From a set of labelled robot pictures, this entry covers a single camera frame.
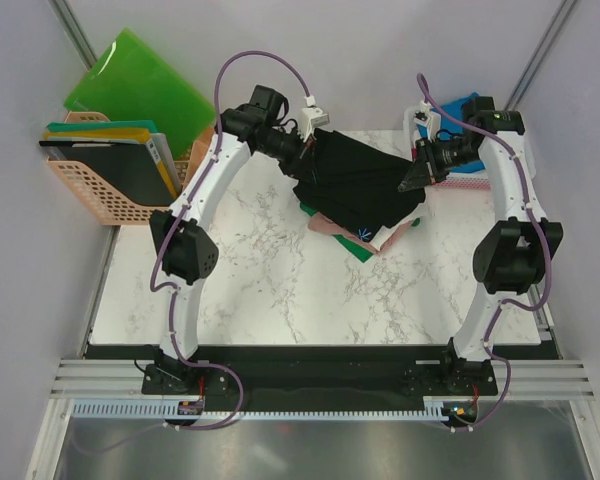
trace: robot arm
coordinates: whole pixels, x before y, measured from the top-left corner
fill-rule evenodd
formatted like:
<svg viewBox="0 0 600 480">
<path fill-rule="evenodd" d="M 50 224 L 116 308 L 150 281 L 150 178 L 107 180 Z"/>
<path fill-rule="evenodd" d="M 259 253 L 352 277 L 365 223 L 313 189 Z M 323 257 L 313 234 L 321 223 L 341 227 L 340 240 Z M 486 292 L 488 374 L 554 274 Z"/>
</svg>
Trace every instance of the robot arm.
<svg viewBox="0 0 600 480">
<path fill-rule="evenodd" d="M 493 194 L 496 224 L 478 245 L 473 257 L 473 273 L 478 282 L 473 302 L 458 333 L 451 341 L 451 363 L 473 364 L 476 370 L 489 359 L 485 333 L 501 302 L 513 293 L 523 294 L 539 283 L 545 274 L 543 252 L 531 225 L 528 207 L 540 219 L 551 257 L 562 240 L 562 226 L 547 220 L 538 202 L 526 154 L 524 123 L 518 112 L 497 111 L 490 97 L 475 97 L 463 106 L 463 121 L 497 134 L 520 159 L 520 168 L 496 140 L 464 130 L 462 136 L 437 140 L 438 115 L 430 106 L 408 111 L 411 138 L 414 140 L 413 168 L 400 185 L 403 191 L 434 185 L 446 179 L 450 170 L 480 158 L 485 165 Z M 416 138 L 418 124 L 429 127 L 428 138 Z M 487 346 L 493 346 L 493 333 Z"/>
<path fill-rule="evenodd" d="M 183 212 L 162 258 L 162 270 L 177 285 L 179 301 L 172 304 L 169 315 L 177 332 L 175 341 L 185 358 L 190 358 L 198 348 L 200 295 L 205 279 L 218 261 L 218 248 L 206 232 L 231 180 L 256 151 L 277 159 L 286 175 L 302 175 L 311 164 L 313 130 L 329 121 L 326 112 L 309 105 L 301 110 L 298 128 L 287 133 L 278 120 L 281 109 L 286 114 L 288 102 L 284 96 L 256 86 L 249 103 L 226 110 L 221 115 L 222 148 L 217 156 L 216 134 L 191 182 L 169 211 L 154 211 L 151 216 L 149 223 L 158 253 L 167 232 Z M 166 330 L 160 348 L 168 357 L 178 358 L 171 329 Z"/>
</svg>

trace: green cloth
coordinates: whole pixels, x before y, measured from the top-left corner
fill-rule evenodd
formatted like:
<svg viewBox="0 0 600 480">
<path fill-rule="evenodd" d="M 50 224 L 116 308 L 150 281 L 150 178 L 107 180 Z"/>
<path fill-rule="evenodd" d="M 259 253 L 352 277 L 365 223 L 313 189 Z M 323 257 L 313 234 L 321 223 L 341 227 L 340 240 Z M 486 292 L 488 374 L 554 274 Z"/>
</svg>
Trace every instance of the green cloth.
<svg viewBox="0 0 600 480">
<path fill-rule="evenodd" d="M 300 208 L 310 217 L 313 217 L 316 213 L 318 213 L 317 210 L 306 206 L 304 203 L 300 204 Z M 371 257 L 373 257 L 373 253 L 371 253 L 369 250 L 367 250 L 364 247 L 361 247 L 357 243 L 352 242 L 351 240 L 343 237 L 342 235 L 332 235 L 332 237 L 335 238 L 340 243 L 340 245 L 342 245 L 349 252 L 351 252 L 351 254 L 358 260 L 360 260 L 362 263 L 366 262 Z"/>
</svg>

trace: pink cloth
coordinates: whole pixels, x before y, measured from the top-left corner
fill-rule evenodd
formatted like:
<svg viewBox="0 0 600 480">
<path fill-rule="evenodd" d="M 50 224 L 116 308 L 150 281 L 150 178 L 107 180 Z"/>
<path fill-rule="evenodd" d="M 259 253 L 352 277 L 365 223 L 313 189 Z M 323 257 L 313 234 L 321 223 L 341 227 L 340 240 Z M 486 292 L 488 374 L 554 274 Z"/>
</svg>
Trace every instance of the pink cloth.
<svg viewBox="0 0 600 480">
<path fill-rule="evenodd" d="M 396 231 L 393 232 L 393 235 L 391 235 L 389 237 L 389 239 L 382 244 L 382 246 L 380 247 L 380 250 L 375 248 L 370 243 L 363 242 L 358 237 L 356 237 L 353 233 L 345 230 L 340 225 L 331 221 L 330 219 L 328 219 L 321 213 L 316 213 L 313 217 L 311 217 L 309 219 L 308 227 L 309 227 L 309 230 L 311 230 L 313 232 L 325 233 L 327 235 L 342 235 L 347 240 L 351 240 L 353 243 L 360 245 L 362 248 L 369 250 L 371 253 L 373 253 L 375 255 L 375 254 L 382 252 L 383 250 L 386 250 L 391 245 L 396 243 L 396 241 L 404 234 L 404 232 L 407 231 L 407 229 L 411 226 L 412 223 L 413 223 L 413 221 L 403 223 L 402 225 L 400 225 L 396 229 Z"/>
</svg>

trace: red wire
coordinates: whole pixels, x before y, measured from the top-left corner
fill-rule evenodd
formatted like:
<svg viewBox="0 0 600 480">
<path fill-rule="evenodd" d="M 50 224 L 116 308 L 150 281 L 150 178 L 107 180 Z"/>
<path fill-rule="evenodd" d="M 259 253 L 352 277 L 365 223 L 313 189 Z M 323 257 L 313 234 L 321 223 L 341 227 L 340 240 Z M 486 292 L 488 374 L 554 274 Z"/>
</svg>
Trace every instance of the red wire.
<svg viewBox="0 0 600 480">
<path fill-rule="evenodd" d="M 471 406 L 469 408 L 475 407 L 478 403 L 478 397 L 480 396 L 480 392 L 478 391 L 478 386 L 473 384 L 473 400 L 471 401 Z"/>
</svg>

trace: blue object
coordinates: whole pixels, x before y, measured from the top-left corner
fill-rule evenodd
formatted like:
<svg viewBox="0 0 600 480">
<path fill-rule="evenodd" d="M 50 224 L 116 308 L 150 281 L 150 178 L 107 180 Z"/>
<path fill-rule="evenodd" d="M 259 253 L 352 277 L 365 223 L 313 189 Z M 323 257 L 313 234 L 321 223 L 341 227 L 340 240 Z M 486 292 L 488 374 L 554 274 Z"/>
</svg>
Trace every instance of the blue object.
<svg viewBox="0 0 600 480">
<path fill-rule="evenodd" d="M 469 101 L 473 97 L 477 97 L 477 96 L 478 96 L 478 94 L 476 92 L 473 92 L 471 95 L 469 95 L 467 97 L 459 98 L 458 100 L 455 100 L 451 103 L 442 105 L 442 108 L 444 109 L 445 112 L 447 112 L 453 118 L 462 120 L 462 105 L 464 105 L 467 101 Z M 440 129 L 449 130 L 451 133 L 462 133 L 462 127 L 460 127 L 459 125 L 456 125 L 455 123 L 453 123 L 450 120 L 447 120 L 444 117 L 442 117 L 440 119 Z M 418 125 L 418 130 L 420 130 L 420 135 L 422 135 L 423 137 L 427 136 L 427 129 L 425 127 Z M 443 132 L 440 134 L 440 138 L 442 140 L 448 140 L 449 135 L 447 135 L 446 133 Z M 463 165 L 458 168 L 454 168 L 451 171 L 455 172 L 455 173 L 475 173 L 475 172 L 479 172 L 481 170 L 484 170 L 484 163 L 482 163 L 481 160 L 476 159 L 475 162 L 467 163 L 466 165 Z"/>
</svg>

